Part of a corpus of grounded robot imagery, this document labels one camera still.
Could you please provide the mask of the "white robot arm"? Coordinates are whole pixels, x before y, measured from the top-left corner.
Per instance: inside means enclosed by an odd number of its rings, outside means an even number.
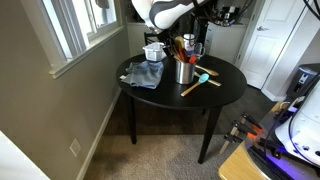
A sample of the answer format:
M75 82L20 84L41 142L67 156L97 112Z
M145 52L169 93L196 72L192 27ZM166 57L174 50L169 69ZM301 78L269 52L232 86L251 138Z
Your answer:
M209 0L131 0L145 25L159 34L173 26L184 14L205 5Z

